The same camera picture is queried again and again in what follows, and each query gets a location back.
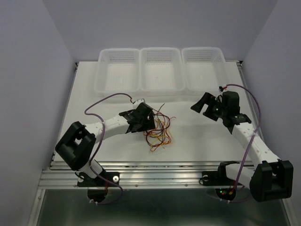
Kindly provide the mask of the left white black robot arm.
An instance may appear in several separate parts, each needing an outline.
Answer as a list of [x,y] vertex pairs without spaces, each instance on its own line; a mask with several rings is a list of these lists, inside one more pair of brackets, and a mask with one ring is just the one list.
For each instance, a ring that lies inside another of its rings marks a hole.
[[137,101],[133,109],[108,120],[86,125],[79,121],[72,123],[56,144],[55,151],[75,172],[79,187],[118,187],[120,174],[106,171],[92,155],[93,149],[99,149],[105,139],[113,136],[154,128],[153,109]]

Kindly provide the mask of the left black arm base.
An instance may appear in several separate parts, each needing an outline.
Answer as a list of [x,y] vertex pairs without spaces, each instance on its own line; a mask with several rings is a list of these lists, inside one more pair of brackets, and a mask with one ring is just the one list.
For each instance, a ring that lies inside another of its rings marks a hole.
[[108,205],[117,202],[123,195],[123,188],[119,185],[119,172],[102,172],[101,178],[90,178],[84,172],[74,173],[78,178],[77,187],[87,188],[87,197],[95,205]]

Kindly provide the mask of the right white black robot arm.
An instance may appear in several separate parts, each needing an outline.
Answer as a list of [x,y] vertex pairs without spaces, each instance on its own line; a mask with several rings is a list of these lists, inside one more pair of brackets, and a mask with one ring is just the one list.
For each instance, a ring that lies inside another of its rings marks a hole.
[[228,186],[231,189],[217,191],[221,200],[234,200],[237,186],[249,189],[257,202],[286,199],[292,195],[293,165],[281,160],[258,136],[252,121],[240,112],[239,94],[225,91],[215,97],[206,92],[191,110],[200,113],[206,105],[203,115],[213,121],[222,120],[230,134],[246,150],[243,159],[250,158],[254,169],[245,167],[237,161],[221,162],[216,171],[203,171],[199,180],[204,186]]

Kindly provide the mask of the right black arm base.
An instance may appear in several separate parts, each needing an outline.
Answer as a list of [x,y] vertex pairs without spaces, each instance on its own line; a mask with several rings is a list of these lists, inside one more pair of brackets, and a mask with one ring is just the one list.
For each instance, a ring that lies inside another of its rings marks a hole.
[[215,196],[221,202],[238,203],[235,201],[237,190],[235,189],[236,182],[224,176],[220,176],[218,171],[203,171],[199,179],[199,183],[203,186],[215,187]]

